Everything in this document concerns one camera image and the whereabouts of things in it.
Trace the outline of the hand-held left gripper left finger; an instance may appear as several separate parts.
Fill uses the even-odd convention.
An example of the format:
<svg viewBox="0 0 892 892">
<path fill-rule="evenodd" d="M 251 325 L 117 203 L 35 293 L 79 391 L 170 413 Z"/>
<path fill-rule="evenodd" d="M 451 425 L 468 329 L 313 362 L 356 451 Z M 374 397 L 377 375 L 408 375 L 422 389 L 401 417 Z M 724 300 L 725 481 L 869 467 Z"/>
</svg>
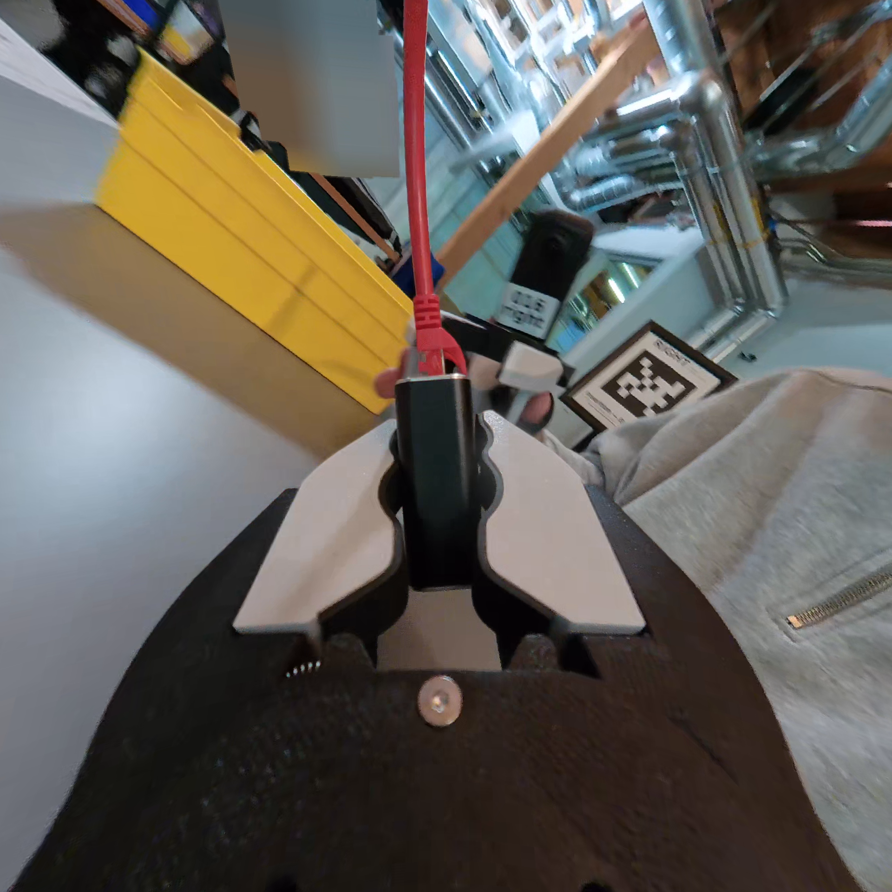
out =
<svg viewBox="0 0 892 892">
<path fill-rule="evenodd" d="M 381 487 L 396 421 L 335 452 L 303 480 L 233 621 L 241 634 L 322 634 L 322 622 L 384 578 L 397 557 Z"/>
</svg>

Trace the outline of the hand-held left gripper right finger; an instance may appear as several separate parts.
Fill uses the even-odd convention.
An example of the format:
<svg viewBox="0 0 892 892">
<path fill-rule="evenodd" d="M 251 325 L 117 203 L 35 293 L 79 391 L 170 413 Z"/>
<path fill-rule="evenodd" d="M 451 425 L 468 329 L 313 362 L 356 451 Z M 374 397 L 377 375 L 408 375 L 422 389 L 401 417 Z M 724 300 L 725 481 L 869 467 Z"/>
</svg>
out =
<svg viewBox="0 0 892 892">
<path fill-rule="evenodd" d="M 633 636 L 645 619 L 580 474 L 492 410 L 478 417 L 483 511 L 473 603 L 500 650 L 529 634 Z"/>
</svg>

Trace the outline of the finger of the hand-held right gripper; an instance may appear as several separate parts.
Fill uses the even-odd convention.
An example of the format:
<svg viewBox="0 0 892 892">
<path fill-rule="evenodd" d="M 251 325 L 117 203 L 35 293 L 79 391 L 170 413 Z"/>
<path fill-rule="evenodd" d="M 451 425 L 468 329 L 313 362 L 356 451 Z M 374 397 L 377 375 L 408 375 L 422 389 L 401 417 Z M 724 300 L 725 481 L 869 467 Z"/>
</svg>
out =
<svg viewBox="0 0 892 892">
<path fill-rule="evenodd" d="M 515 340 L 505 353 L 496 380 L 519 392 L 546 393 L 563 378 L 564 364 L 558 356 Z"/>
</svg>

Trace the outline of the black ethernet splitter box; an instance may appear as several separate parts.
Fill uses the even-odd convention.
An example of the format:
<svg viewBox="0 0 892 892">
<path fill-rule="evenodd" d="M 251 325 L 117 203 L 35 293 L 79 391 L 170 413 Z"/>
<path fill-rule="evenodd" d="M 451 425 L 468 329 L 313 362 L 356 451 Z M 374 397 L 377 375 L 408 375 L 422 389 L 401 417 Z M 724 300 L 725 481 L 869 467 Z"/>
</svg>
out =
<svg viewBox="0 0 892 892">
<path fill-rule="evenodd" d="M 400 380 L 395 409 L 410 586 L 469 588 L 481 514 L 470 381 L 462 374 Z"/>
</svg>

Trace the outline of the yellow plastic bin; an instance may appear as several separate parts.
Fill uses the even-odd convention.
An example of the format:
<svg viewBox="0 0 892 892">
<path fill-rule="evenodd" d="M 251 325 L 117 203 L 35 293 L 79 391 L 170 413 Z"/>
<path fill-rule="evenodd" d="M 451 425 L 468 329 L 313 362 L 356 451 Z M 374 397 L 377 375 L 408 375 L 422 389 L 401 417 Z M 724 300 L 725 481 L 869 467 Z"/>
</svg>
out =
<svg viewBox="0 0 892 892">
<path fill-rule="evenodd" d="M 143 50 L 95 204 L 373 414 L 411 304 L 233 120 Z"/>
</svg>

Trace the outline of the person's right forearm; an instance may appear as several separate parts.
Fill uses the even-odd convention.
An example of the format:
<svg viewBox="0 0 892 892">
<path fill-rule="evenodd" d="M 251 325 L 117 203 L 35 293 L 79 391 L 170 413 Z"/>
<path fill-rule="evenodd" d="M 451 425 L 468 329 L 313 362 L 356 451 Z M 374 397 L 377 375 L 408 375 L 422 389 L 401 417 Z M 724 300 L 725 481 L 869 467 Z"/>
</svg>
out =
<svg viewBox="0 0 892 892">
<path fill-rule="evenodd" d="M 691 470 L 709 452 L 740 445 L 758 470 L 778 465 L 782 448 L 805 442 L 835 398 L 867 397 L 890 420 L 890 377 L 844 368 L 801 367 L 732 385 L 728 390 L 653 418 L 625 422 L 595 436 L 577 453 L 552 433 L 534 438 L 617 505 L 634 500 Z"/>
</svg>

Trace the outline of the person's right hand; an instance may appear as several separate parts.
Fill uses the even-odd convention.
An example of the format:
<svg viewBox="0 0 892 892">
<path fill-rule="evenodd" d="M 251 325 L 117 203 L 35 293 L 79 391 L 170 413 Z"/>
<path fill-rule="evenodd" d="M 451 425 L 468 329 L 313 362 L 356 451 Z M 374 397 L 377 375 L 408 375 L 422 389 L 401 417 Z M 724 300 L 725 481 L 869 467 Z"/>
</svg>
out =
<svg viewBox="0 0 892 892">
<path fill-rule="evenodd" d="M 396 367 L 385 369 L 375 378 L 374 390 L 379 397 L 385 400 L 394 399 L 395 385 L 402 378 L 407 377 L 407 367 L 413 351 L 413 348 L 405 348 L 400 354 L 399 364 Z M 507 418 L 515 397 L 519 396 L 519 393 L 498 381 L 499 369 L 499 363 L 475 353 L 471 353 L 468 360 L 475 412 L 481 413 L 491 409 L 503 418 Z M 554 404 L 554 397 L 550 393 L 530 396 L 517 423 L 522 429 L 536 435 L 550 422 Z"/>
</svg>

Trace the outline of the wooden beam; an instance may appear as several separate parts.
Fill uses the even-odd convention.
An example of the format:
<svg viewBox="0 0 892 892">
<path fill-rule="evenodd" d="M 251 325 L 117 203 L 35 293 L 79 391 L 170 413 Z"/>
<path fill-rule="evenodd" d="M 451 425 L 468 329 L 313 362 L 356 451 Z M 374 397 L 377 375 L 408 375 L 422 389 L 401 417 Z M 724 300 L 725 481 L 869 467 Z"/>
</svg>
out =
<svg viewBox="0 0 892 892">
<path fill-rule="evenodd" d="M 512 216 L 597 118 L 614 109 L 619 97 L 660 54 L 647 16 L 639 13 L 609 46 L 594 73 L 563 106 L 529 152 L 514 163 L 442 246 L 442 291 L 492 234 Z"/>
</svg>

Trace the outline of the framed marker sign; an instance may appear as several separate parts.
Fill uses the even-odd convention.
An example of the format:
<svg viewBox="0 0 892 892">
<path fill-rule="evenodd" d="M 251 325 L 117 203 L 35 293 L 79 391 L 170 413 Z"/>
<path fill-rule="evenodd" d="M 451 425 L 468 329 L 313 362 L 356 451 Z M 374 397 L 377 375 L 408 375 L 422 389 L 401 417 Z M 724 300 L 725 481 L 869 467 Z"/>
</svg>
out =
<svg viewBox="0 0 892 892">
<path fill-rule="evenodd" d="M 737 377 L 650 320 L 560 396 L 596 433 L 656 418 L 736 384 Z"/>
</svg>

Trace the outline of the silver ventilation ducts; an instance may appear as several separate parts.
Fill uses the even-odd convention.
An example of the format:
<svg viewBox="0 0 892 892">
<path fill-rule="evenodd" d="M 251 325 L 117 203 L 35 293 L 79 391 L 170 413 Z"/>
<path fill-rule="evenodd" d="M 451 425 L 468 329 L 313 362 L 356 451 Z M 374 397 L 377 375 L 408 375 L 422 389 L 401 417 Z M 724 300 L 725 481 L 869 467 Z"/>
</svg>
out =
<svg viewBox="0 0 892 892">
<path fill-rule="evenodd" d="M 658 125 L 687 129 L 694 171 L 708 181 L 715 223 L 702 231 L 725 236 L 730 250 L 731 295 L 690 344 L 721 361 L 760 335 L 787 306 L 787 290 L 768 243 L 764 203 L 730 89 L 716 65 L 708 15 L 699 2 L 645 2 L 659 56 L 605 112 L 605 137 L 628 130 L 642 135 Z"/>
</svg>

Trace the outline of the person's grey sweatshirt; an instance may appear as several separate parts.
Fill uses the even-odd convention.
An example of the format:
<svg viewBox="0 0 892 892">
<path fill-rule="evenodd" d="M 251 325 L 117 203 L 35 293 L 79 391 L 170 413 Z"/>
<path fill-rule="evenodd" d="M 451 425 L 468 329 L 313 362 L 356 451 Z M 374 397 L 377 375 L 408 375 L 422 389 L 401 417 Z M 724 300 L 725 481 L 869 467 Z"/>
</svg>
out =
<svg viewBox="0 0 892 892">
<path fill-rule="evenodd" d="M 890 445 L 599 450 L 605 491 L 741 644 L 846 865 L 890 890 Z"/>
</svg>

